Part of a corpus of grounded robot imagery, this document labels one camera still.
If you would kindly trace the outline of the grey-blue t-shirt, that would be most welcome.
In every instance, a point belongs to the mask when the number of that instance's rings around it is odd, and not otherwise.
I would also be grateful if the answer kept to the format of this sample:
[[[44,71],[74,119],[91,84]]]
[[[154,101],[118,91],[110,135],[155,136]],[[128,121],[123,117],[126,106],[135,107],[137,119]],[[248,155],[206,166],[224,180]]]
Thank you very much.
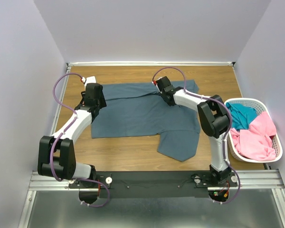
[[[157,151],[178,161],[195,156],[200,125],[197,112],[169,106],[150,83],[103,86],[107,106],[91,124],[91,137],[114,138],[159,135]]]

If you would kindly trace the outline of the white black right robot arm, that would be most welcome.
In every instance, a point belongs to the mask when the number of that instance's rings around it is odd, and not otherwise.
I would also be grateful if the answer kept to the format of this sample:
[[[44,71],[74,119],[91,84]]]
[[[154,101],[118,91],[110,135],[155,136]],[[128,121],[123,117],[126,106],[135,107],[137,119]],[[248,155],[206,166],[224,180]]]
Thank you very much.
[[[201,128],[210,141],[209,181],[214,186],[220,186],[232,172],[227,149],[232,117],[220,96],[203,96],[172,85],[157,84],[156,87],[168,105],[181,105],[198,113]]]

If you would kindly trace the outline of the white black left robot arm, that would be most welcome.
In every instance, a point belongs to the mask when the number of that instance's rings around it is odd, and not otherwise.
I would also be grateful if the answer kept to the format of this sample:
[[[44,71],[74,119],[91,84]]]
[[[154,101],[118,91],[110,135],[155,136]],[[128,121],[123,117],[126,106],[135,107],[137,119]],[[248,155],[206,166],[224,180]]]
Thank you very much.
[[[79,179],[90,188],[95,184],[93,165],[78,163],[75,143],[81,133],[95,120],[99,111],[106,107],[103,86],[95,78],[85,82],[82,100],[73,109],[71,118],[51,136],[43,136],[39,142],[38,174],[53,177],[58,181]]]

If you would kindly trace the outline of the teal t-shirt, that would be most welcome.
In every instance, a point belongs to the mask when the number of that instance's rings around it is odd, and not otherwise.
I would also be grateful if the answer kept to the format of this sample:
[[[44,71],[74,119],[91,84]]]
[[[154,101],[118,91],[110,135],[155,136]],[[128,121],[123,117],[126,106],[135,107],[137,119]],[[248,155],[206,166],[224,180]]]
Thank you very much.
[[[250,123],[258,116],[256,110],[239,103],[226,103],[232,116],[232,127],[237,131],[247,130]]]

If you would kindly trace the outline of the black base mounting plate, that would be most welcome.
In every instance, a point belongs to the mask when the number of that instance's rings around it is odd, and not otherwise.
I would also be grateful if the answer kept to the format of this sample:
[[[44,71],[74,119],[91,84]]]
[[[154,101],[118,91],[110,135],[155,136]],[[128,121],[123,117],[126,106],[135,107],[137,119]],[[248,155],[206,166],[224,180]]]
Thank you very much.
[[[91,205],[134,198],[211,197],[225,202],[229,190],[238,187],[237,181],[233,172],[216,180],[210,171],[99,171],[95,182],[74,180],[68,187]]]

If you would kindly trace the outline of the white plastic laundry basket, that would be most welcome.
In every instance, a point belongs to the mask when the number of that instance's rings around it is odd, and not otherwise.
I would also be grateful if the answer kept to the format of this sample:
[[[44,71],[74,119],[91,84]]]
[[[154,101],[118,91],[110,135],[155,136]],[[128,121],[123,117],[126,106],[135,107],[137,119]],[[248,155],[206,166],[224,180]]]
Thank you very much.
[[[243,162],[267,163],[281,159],[283,149],[267,107],[252,98],[225,102],[232,114],[228,145],[232,156]]]

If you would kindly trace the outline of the pink t-shirt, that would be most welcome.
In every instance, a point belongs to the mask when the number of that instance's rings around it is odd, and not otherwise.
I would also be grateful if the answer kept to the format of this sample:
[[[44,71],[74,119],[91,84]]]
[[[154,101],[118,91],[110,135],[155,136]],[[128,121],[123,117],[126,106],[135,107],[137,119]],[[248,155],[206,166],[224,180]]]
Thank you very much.
[[[236,151],[243,157],[255,161],[272,161],[276,158],[272,138],[276,127],[266,111],[258,115],[247,130],[230,130]]]

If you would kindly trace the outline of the aluminium front rail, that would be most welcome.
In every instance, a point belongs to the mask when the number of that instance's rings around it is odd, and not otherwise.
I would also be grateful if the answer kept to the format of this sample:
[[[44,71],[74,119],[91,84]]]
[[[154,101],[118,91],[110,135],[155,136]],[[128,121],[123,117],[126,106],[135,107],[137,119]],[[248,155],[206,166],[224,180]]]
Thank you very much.
[[[285,185],[279,170],[241,170],[237,171],[241,189],[284,189]],[[37,172],[31,175],[29,191],[72,190],[67,180],[58,182],[53,178],[40,176]]]

